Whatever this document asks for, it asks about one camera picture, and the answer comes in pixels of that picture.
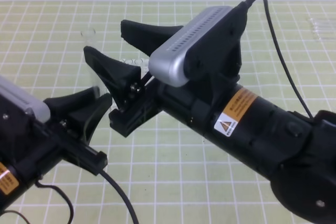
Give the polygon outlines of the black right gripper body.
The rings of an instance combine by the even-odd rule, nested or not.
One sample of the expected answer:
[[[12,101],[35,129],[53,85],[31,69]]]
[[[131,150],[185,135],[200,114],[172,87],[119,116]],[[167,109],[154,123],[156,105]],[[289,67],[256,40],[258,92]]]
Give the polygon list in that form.
[[[108,82],[108,91],[117,105],[109,113],[110,127],[127,137],[163,110],[160,92],[165,84],[148,77],[122,77]]]

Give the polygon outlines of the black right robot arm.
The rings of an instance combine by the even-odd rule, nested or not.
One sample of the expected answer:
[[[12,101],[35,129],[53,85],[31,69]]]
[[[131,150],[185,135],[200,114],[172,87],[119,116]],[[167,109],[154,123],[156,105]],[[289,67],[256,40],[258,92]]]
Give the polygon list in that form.
[[[117,105],[111,128],[126,137],[164,111],[269,180],[295,215],[335,223],[335,114],[321,110],[310,119],[238,84],[241,33],[234,27],[186,30],[121,22],[124,40],[150,58],[145,76],[84,47]]]

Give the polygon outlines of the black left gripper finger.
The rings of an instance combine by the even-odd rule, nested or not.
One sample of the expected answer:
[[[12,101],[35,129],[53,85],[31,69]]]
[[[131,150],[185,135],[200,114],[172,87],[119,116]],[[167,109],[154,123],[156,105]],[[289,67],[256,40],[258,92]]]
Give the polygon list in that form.
[[[68,119],[80,141],[89,145],[99,122],[112,105],[112,97],[107,93],[98,98],[91,95],[79,105],[79,108],[68,114]]]
[[[97,91],[97,87],[91,87],[63,97],[46,98],[44,103],[50,109],[52,117],[64,118],[70,112],[92,105],[96,100]]]

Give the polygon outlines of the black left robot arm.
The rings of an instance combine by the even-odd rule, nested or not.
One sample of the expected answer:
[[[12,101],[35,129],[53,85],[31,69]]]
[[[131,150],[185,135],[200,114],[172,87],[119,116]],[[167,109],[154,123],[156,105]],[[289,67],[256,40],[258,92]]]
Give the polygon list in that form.
[[[1,96],[1,210],[8,208],[61,160],[98,175],[107,155],[89,146],[100,120],[112,105],[93,87],[44,103],[51,111],[39,122]]]

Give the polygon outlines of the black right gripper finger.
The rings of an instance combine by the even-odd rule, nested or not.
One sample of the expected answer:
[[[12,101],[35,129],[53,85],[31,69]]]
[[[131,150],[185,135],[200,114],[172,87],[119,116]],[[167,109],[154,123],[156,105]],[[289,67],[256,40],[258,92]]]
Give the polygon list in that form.
[[[126,19],[120,23],[121,38],[147,56],[182,28],[183,26],[154,26]]]
[[[111,94],[112,85],[111,85],[111,70],[112,64],[116,59],[110,58],[96,49],[95,57],[97,59],[96,63],[96,73],[100,77],[101,81]]]

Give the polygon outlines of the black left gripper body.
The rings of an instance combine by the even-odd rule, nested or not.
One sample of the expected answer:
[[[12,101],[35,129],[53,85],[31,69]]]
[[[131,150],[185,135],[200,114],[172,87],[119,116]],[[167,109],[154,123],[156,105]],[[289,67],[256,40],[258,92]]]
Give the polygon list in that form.
[[[34,148],[34,175],[44,176],[65,160],[97,176],[107,166],[107,155],[77,140],[61,125],[34,120],[34,131],[42,142]]]

